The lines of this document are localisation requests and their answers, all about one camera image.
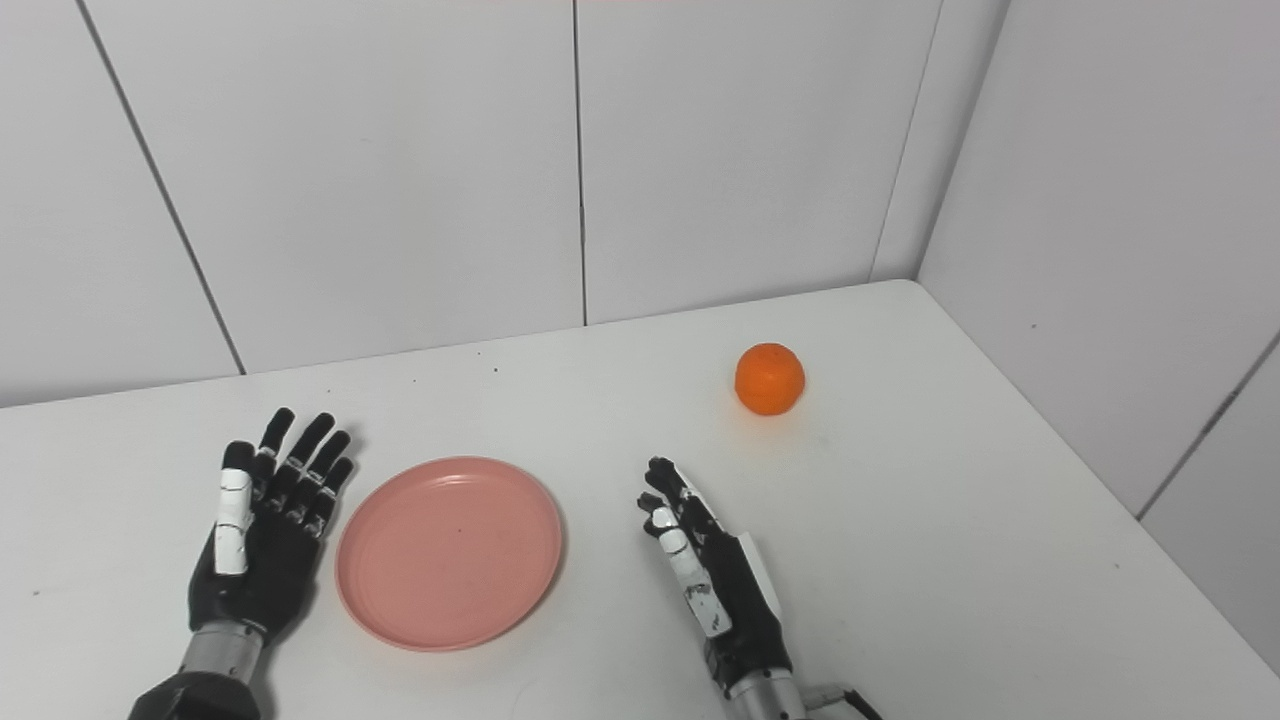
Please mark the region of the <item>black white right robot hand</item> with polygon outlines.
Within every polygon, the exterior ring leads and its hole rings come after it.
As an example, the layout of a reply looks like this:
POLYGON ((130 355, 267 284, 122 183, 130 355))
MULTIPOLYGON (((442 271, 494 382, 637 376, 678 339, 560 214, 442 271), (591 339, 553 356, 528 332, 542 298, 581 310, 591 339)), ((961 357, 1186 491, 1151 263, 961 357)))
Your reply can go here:
POLYGON ((660 546, 701 629, 721 692, 753 675, 792 671, 780 598, 754 539, 727 530, 669 459, 652 457, 644 480, 650 488, 637 498, 643 529, 660 546))

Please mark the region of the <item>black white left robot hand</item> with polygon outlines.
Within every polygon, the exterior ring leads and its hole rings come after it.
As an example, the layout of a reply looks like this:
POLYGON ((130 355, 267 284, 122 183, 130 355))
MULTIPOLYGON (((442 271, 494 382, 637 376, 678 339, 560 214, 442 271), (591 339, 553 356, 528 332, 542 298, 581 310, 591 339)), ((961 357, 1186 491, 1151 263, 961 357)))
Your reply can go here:
POLYGON ((355 464, 352 441, 329 413, 316 415, 291 448, 294 423, 276 410, 257 443, 224 451, 218 515, 188 584, 188 626, 247 626, 273 643, 301 616, 315 587, 324 538, 355 464))

